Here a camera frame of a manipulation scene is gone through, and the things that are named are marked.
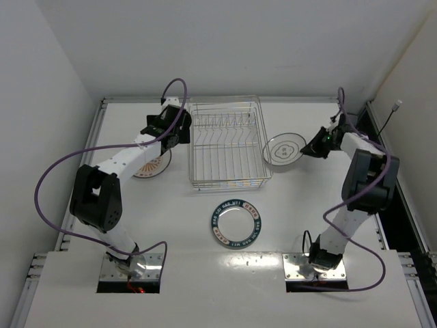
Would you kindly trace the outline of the white plate thin green rim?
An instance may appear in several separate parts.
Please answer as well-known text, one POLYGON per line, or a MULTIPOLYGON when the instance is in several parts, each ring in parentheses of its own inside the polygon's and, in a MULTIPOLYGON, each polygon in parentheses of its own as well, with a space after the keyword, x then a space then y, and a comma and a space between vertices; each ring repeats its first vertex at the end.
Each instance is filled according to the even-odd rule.
POLYGON ((264 163, 270 169, 287 169, 303 156, 301 150, 306 145, 305 138, 298 133, 275 135, 262 148, 264 163))

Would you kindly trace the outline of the white plate wide green band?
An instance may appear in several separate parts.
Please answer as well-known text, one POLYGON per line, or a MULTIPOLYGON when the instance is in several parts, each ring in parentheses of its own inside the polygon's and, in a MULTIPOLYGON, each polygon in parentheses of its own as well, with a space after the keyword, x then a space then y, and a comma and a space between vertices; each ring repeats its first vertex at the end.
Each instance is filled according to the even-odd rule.
POLYGON ((210 219, 215 241, 228 249, 244 249, 251 246, 262 229, 260 212, 252 203, 230 199, 219 204, 210 219))

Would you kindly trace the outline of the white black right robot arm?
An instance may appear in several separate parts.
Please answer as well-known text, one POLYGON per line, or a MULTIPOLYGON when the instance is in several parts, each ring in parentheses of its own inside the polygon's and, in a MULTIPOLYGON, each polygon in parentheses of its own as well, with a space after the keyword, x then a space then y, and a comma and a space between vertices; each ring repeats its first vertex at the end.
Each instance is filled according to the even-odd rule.
POLYGON ((326 159, 335 150, 351 159, 341 189, 342 203, 328 211, 337 214, 309 248, 309 263, 325 271, 338 267, 358 228, 370 216, 389 207, 400 167, 398 157, 356 133, 344 114, 332 117, 330 125, 321 127, 300 152, 326 159))

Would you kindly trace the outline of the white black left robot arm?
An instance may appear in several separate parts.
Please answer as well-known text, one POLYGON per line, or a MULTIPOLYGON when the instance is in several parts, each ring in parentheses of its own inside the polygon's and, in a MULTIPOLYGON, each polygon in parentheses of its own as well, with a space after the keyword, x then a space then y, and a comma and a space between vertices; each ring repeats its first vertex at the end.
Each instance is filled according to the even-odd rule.
POLYGON ((162 111, 147 115, 147 126, 133 146, 124 148, 96 166, 82 165, 77 173, 70 201, 70 214, 106 243, 107 255, 121 271, 140 276, 145 258, 120 222, 122 186, 147 163, 158 159, 178 144, 190 142, 191 116, 178 98, 162 98, 162 111))

